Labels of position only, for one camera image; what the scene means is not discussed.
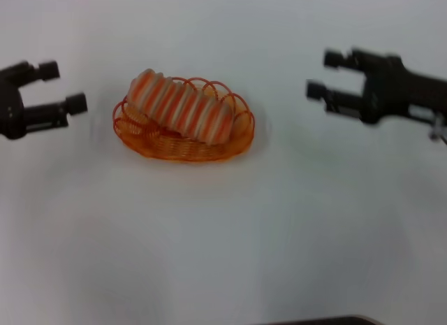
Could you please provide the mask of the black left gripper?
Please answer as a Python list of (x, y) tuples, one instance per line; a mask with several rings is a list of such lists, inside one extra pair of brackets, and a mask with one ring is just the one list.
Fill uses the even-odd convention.
[(19, 87), (36, 82), (60, 78), (56, 61), (29, 62), (1, 70), (1, 135), (9, 140), (22, 138), (26, 133), (45, 131), (68, 126), (67, 116), (88, 111), (84, 93), (68, 96), (64, 101), (24, 108)]

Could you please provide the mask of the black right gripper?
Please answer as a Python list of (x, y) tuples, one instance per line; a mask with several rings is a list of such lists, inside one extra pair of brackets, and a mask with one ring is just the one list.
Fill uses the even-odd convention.
[(446, 116), (446, 81), (409, 71), (400, 57), (365, 55), (361, 50), (345, 55), (338, 50), (326, 50), (323, 65), (362, 72), (366, 77), (362, 96), (328, 89), (320, 82), (308, 80), (306, 97), (324, 101), (327, 113), (361, 119), (367, 124), (377, 124), (386, 116), (432, 121), (411, 115), (411, 106)]

